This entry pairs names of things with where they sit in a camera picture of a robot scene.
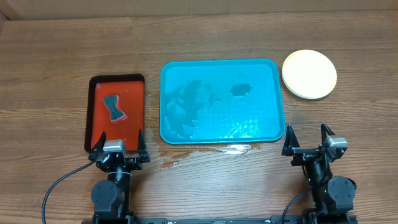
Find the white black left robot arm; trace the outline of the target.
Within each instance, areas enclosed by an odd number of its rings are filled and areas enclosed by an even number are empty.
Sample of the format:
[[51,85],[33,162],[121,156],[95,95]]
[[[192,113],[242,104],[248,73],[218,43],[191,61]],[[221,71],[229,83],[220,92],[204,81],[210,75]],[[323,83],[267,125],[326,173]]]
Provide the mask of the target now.
[[107,140],[102,133],[89,153],[89,160],[107,174],[106,180],[95,184],[91,190],[94,204],[93,223],[138,223],[130,211],[132,171],[141,170],[143,163],[150,162],[150,155],[139,130],[136,157],[127,157],[124,141]]

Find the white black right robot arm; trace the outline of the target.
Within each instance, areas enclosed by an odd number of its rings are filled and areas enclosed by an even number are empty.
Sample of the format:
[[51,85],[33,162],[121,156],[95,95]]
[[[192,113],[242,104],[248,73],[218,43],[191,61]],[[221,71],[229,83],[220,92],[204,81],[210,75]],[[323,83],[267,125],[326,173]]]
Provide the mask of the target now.
[[[337,136],[326,123],[321,124],[322,142],[317,148],[302,149],[291,125],[286,127],[282,155],[291,157],[291,166],[299,166],[309,188],[293,198],[285,207],[278,223],[357,223],[348,214],[354,207],[357,185],[343,176],[334,176],[330,164],[348,149],[343,136]],[[313,208],[299,216],[287,216],[289,208],[306,194],[311,194]]]

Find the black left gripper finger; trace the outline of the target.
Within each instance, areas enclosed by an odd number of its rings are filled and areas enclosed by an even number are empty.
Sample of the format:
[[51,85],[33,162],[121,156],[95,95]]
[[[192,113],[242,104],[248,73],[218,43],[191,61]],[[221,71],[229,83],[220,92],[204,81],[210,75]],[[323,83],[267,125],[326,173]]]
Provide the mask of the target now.
[[103,147],[104,147],[105,142],[106,142],[106,133],[102,132],[99,140],[97,141],[97,143],[93,146],[93,148],[89,152],[88,159],[90,161],[97,160],[98,155],[101,152],[103,152]]
[[150,162],[150,155],[144,142],[144,132],[142,129],[139,130],[138,134],[137,152],[139,154],[139,160],[141,163]]

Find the yellow-green plate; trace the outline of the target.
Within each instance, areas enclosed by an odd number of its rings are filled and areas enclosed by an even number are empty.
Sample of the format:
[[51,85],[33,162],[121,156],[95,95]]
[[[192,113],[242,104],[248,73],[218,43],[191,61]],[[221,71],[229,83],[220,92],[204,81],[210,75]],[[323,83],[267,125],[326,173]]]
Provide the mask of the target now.
[[318,100],[336,86],[337,72],[332,61],[314,50],[297,50],[282,65],[282,80],[294,95]]

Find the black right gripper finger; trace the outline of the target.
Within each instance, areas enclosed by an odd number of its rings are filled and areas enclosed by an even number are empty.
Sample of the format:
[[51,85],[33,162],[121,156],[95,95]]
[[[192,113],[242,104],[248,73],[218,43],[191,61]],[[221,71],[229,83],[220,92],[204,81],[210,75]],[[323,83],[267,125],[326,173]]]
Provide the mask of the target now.
[[321,135],[322,139],[326,139],[328,136],[335,135],[334,132],[328,127],[326,123],[321,124]]
[[290,124],[287,125],[285,133],[286,135],[285,135],[284,146],[282,148],[282,155],[294,156],[297,153],[297,151],[300,150],[300,144]]

